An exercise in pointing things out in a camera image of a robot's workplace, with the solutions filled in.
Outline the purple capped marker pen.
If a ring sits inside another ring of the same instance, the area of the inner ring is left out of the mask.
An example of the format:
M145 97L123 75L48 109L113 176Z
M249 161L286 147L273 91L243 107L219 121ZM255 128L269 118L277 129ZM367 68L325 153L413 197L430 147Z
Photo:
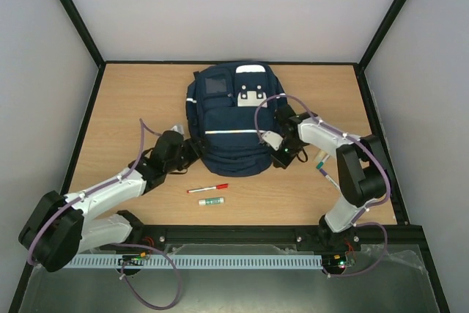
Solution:
M325 177L328 182L330 182L334 186L334 188L336 188L337 190L340 189L339 184L324 169L319 169L319 171L322 176Z

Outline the green white glue stick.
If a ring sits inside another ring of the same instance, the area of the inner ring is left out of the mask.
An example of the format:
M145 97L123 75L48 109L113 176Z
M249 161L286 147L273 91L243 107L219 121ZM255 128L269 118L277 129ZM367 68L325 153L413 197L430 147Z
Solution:
M216 197L216 198L208 198L208 199L200 199L199 205L200 206L207 206L207 205L221 205L224 203L223 197Z

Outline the navy blue student backpack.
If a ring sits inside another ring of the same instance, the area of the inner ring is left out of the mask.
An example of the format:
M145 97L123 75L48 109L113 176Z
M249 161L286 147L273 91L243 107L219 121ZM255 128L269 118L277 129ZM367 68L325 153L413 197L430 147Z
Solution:
M262 62L227 62L193 74L185 110L191 137L208 142L202 163L223 177L250 177L272 163L260 134L277 132L274 114L287 104L284 89Z

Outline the green capped marker pen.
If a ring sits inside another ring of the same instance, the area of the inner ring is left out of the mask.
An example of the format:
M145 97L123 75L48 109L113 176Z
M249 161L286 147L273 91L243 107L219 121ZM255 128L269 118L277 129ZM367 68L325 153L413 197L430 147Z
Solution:
M324 163L329 159L329 155L326 155L316 166L316 169L321 169Z

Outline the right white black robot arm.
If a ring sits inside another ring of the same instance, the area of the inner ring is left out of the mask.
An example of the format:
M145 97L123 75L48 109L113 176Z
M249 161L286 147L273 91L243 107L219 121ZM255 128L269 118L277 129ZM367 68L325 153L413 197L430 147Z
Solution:
M273 149L273 165L285 169L307 145L313 145L336 159L339 198L318 224L318 241L335 248L345 239L358 219L371 207L391 196L394 177L389 170L383 146L374 135L345 133L311 112L296 114L287 105L277 110L275 121L281 131L260 134Z

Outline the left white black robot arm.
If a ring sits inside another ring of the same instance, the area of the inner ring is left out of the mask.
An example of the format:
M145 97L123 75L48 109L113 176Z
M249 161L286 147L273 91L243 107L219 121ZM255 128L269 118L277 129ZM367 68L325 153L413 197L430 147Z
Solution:
M141 148L136 159L113 177L75 193L46 193L18 237L28 251L27 262L54 272L83 251L125 242L132 231L129 220L100 215L157 188L168 174L186 170L207 147L203 139L186 139L176 130L167 130L154 147Z

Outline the red marker pen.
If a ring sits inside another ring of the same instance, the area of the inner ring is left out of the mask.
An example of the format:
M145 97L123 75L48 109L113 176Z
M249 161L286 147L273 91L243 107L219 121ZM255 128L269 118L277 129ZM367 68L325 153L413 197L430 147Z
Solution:
M223 183L223 184L218 184L218 185L206 186L202 188L194 188L194 189L187 190L186 192L188 194L194 194L194 193L205 192L205 191L223 190L223 189L227 189L228 187L229 187L228 183Z

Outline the yellow highlighter pen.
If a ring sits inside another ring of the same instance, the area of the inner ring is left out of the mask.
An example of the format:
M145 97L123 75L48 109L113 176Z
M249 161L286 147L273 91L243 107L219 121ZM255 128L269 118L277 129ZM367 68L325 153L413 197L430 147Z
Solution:
M325 151L320 150L320 151L316 154L314 160L315 160L317 163L319 163L326 155L327 155L327 153L326 153Z

